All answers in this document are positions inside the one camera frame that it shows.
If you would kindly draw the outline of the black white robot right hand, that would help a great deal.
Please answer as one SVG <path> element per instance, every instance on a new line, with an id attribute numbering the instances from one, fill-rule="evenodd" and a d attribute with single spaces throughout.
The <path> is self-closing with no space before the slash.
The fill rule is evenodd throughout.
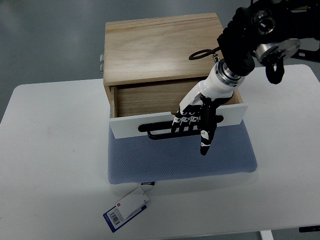
<path id="1" fill-rule="evenodd" d="M 201 136 L 200 153 L 206 155 L 218 124 L 217 108 L 232 99 L 244 79 L 233 73 L 224 59 L 218 61 L 208 77 L 199 81 L 179 103 L 171 132 L 182 132 L 184 127 L 197 124 Z"/>

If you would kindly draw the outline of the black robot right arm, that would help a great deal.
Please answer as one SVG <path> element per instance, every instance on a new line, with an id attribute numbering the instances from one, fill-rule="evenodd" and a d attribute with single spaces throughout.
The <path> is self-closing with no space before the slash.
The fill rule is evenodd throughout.
<path id="1" fill-rule="evenodd" d="M 320 61 L 319 50 L 300 49 L 301 39 L 320 39 L 318 0 L 258 0 L 236 10 L 217 38 L 218 47 L 189 56 L 197 60 L 221 51 L 231 73 L 244 77 L 254 70 L 254 59 L 265 66 L 268 81 L 282 81 L 284 59 Z"/>

